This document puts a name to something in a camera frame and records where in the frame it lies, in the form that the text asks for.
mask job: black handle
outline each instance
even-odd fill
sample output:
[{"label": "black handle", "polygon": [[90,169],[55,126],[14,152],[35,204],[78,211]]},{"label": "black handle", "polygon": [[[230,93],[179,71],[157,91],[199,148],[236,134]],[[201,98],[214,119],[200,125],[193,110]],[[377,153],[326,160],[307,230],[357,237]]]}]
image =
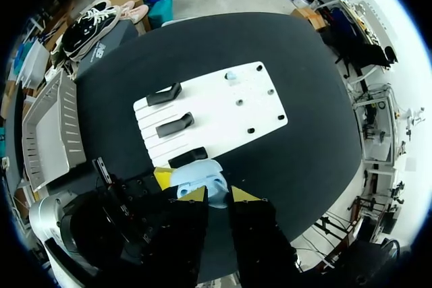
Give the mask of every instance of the black handle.
[{"label": "black handle", "polygon": [[149,106],[159,105],[163,103],[167,103],[177,98],[179,93],[182,92],[182,85],[179,82],[176,82],[171,86],[171,89],[163,92],[156,92],[154,94],[150,94],[146,97],[147,104]]},{"label": "black handle", "polygon": [[191,113],[185,114],[182,118],[176,120],[176,121],[170,121],[169,123],[160,125],[156,127],[157,135],[160,138],[163,138],[165,136],[171,135],[173,133],[182,131],[183,129],[186,129],[187,127],[194,124],[194,118]]},{"label": "black handle", "polygon": [[168,160],[168,162],[171,168],[178,169],[196,160],[204,160],[208,157],[209,156],[207,155],[207,151],[204,147],[201,146],[200,148],[195,148],[179,156],[176,156],[175,158]]}]

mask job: black table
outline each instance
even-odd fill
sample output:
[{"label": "black table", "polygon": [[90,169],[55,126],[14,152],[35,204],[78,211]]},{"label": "black table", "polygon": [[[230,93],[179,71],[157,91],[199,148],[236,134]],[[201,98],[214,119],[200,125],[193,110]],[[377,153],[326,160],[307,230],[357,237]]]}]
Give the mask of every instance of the black table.
[{"label": "black table", "polygon": [[[132,105],[147,94],[227,67],[262,61],[289,123],[218,156],[230,185],[268,198],[289,240],[310,227],[350,183],[361,160],[355,116],[329,49],[306,20],[233,13],[173,24],[126,43],[77,83],[88,161],[122,178],[151,172]],[[50,192],[95,187],[87,163]],[[210,209],[200,281],[236,270],[227,210]]]}]

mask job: white plate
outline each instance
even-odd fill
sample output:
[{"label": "white plate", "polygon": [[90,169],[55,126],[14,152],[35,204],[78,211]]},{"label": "white plate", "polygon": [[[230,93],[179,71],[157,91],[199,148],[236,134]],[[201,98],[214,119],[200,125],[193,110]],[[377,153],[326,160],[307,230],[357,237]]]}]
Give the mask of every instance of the white plate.
[{"label": "white plate", "polygon": [[[261,62],[188,80],[182,83],[182,92],[175,100],[149,107],[143,98],[134,103],[134,110],[155,167],[169,167],[168,160],[201,146],[212,159],[288,124],[275,86]],[[193,125],[158,137],[156,127],[189,112]]]}]

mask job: light blue object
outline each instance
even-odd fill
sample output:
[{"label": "light blue object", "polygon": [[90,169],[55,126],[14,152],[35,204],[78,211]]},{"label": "light blue object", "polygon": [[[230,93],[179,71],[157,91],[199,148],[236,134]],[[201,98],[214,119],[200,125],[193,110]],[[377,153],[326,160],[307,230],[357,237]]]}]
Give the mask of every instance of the light blue object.
[{"label": "light blue object", "polygon": [[226,208],[223,201],[228,193],[227,181],[221,174],[221,165],[211,159],[197,160],[176,169],[170,178],[171,186],[178,185],[177,197],[181,198],[199,187],[206,186],[209,206]]},{"label": "light blue object", "polygon": [[30,52],[33,43],[34,42],[26,42],[25,44],[20,44],[20,46],[18,47],[18,52],[13,61],[13,74],[15,74],[16,76],[20,74],[24,60],[26,59],[28,52]]},{"label": "light blue object", "polygon": [[234,72],[228,71],[227,74],[225,75],[225,77],[227,78],[227,80],[235,80],[237,79],[237,76]]}]

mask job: pink sneaker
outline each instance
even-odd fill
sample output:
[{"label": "pink sneaker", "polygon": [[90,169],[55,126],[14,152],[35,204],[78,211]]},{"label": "pink sneaker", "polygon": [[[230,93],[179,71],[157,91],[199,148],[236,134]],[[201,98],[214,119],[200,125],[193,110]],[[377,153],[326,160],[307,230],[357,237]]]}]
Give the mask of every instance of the pink sneaker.
[{"label": "pink sneaker", "polygon": [[135,7],[135,1],[129,0],[126,1],[123,5],[120,6],[121,11],[123,10],[131,10]]},{"label": "pink sneaker", "polygon": [[132,23],[137,24],[149,12],[147,5],[141,5],[134,9],[123,10],[121,12],[121,20],[132,20]]}]

